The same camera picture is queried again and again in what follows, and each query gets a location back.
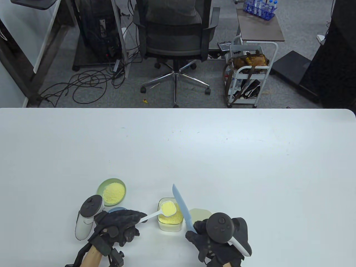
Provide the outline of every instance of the gray carpet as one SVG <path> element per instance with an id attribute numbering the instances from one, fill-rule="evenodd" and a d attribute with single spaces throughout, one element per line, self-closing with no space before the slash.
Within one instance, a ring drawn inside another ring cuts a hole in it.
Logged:
<path id="1" fill-rule="evenodd" d="M 126 0 L 118 1 L 123 13 L 128 14 Z M 317 34 L 325 34 L 326 23 L 330 21 L 330 10 L 332 0 L 284 0 L 278 4 L 276 11 L 278 21 L 281 25 L 285 37 L 284 43 L 279 43 L 277 59 L 281 58 L 291 50 L 295 50 L 301 55 L 312 59 L 319 44 L 316 40 Z M 210 48 L 216 48 L 217 42 L 229 41 L 236 35 L 238 26 L 236 5 L 233 0 L 213 0 L 212 6 L 221 7 L 219 25 L 215 30 L 215 36 L 210 43 Z M 130 33 L 135 36 L 133 26 L 129 28 Z M 70 77 L 75 74 L 72 71 L 73 58 L 75 55 L 78 40 L 78 29 L 71 29 L 58 54 L 53 61 L 47 77 L 40 91 L 60 82 L 68 82 Z M 128 41 L 128 48 L 134 47 L 131 39 Z M 271 48 L 264 49 L 267 57 L 271 57 Z M 140 93 L 141 83 L 168 71 L 165 66 L 161 69 L 153 67 L 155 60 L 147 59 L 142 63 L 131 64 L 129 76 L 119 89 L 115 89 L 110 83 L 105 95 L 92 104 L 81 105 L 72 100 L 73 88 L 69 90 L 67 96 L 62 96 L 58 101 L 57 107 L 62 108 L 171 108 L 173 106 L 173 83 L 168 80 L 159 84 L 153 89 L 147 89 L 146 94 Z M 195 70 L 188 69 L 187 73 L 210 84 L 211 95 L 205 95 L 203 87 L 181 79 L 178 89 L 178 104 L 182 108 L 225 108 L 223 97 L 223 85 L 221 72 L 225 62 L 223 60 L 209 60 L 199 62 Z M 47 92 L 54 93 L 63 85 L 56 86 Z M 100 88 L 79 89 L 76 99 L 89 102 L 96 99 L 102 93 Z M 40 107 L 51 107 L 49 102 L 43 101 Z M 299 95 L 293 87 L 284 83 L 274 76 L 269 76 L 265 90 L 261 96 L 258 108 L 319 108 L 320 106 Z M 235 108 L 246 108 L 251 106 L 235 105 Z"/>

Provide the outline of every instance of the chair base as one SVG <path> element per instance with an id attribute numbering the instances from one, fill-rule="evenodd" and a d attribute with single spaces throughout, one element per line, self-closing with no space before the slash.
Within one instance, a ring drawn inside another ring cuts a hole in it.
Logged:
<path id="1" fill-rule="evenodd" d="M 170 68 L 172 71 L 165 74 L 165 75 L 162 75 L 160 77 L 157 77 L 157 78 L 154 78 L 148 82 L 145 82 L 142 84 L 142 87 L 141 87 L 141 93 L 146 93 L 146 86 L 149 85 L 149 84 L 152 84 L 152 83 L 158 83 L 158 82 L 161 82 L 162 80 L 164 80 L 165 78 L 167 77 L 172 77 L 173 80 L 174 80 L 174 108 L 178 108 L 179 106 L 177 105 L 177 83 L 178 83 L 178 77 L 184 77 L 184 78 L 187 78 L 189 80 L 193 80 L 193 81 L 196 81 L 196 82 L 199 82 L 200 84 L 204 85 L 206 87 L 205 89 L 205 94 L 206 95 L 210 95 L 210 85 L 208 85 L 207 83 L 205 82 L 202 82 L 186 73 L 183 73 L 183 70 L 185 70 L 186 68 L 190 67 L 191 65 L 195 64 L 196 63 L 196 60 L 193 60 L 191 62 L 189 62 L 188 64 L 186 64 L 185 66 L 179 68 L 179 61 L 178 60 L 173 60 L 173 67 L 171 67 L 170 65 L 168 65 L 167 63 L 162 63 L 163 65 L 167 66 L 168 68 Z"/>

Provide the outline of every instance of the office chair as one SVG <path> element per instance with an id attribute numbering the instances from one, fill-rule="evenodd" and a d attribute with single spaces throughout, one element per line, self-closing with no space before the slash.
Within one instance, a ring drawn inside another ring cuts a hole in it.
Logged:
<path id="1" fill-rule="evenodd" d="M 146 86 L 162 81 L 167 77 L 174 79 L 174 108 L 177 105 L 178 77 L 199 82 L 206 87 L 205 94 L 210 95 L 210 87 L 183 70 L 199 59 L 207 60 L 209 42 L 219 22 L 220 8 L 214 7 L 210 19 L 211 0 L 137 0 L 133 22 L 138 28 L 140 53 L 143 58 L 173 60 L 171 72 L 142 84 L 141 93 Z M 187 64 L 180 62 L 193 60 Z"/>

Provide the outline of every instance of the cart wheel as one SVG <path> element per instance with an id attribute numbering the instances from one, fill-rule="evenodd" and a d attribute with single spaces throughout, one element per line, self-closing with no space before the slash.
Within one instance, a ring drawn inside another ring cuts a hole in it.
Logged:
<path id="1" fill-rule="evenodd" d="M 78 72 L 80 70 L 80 67 L 79 66 L 74 66 L 72 67 L 72 71 L 74 72 Z"/>

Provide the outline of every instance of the white measuring spoon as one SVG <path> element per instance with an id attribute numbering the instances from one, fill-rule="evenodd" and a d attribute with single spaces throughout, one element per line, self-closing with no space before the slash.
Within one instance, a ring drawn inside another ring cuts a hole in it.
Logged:
<path id="1" fill-rule="evenodd" d="M 172 203 L 173 204 L 173 206 L 174 206 L 174 213 L 163 213 L 163 209 L 162 209 L 162 207 L 163 207 L 163 205 L 167 205 L 168 203 Z M 151 215 L 147 215 L 146 217 L 143 217 L 138 223 L 142 223 L 143 221 L 146 221 L 146 220 L 148 220 L 148 219 L 151 219 L 152 217 L 155 217 L 155 216 L 158 216 L 158 215 L 160 215 L 160 214 L 163 214 L 164 216 L 166 216 L 166 217 L 170 217 L 170 216 L 172 216 L 172 215 L 174 215 L 174 214 L 176 214 L 177 213 L 177 208 L 176 208 L 176 206 L 175 206 L 175 204 L 174 204 L 174 202 L 173 201 L 165 201 L 165 202 L 163 202 L 162 204 L 161 204 L 161 206 L 160 206 L 160 209 L 159 209 L 159 211 L 157 211 L 157 212 L 155 212 L 155 213 L 152 213 Z"/>

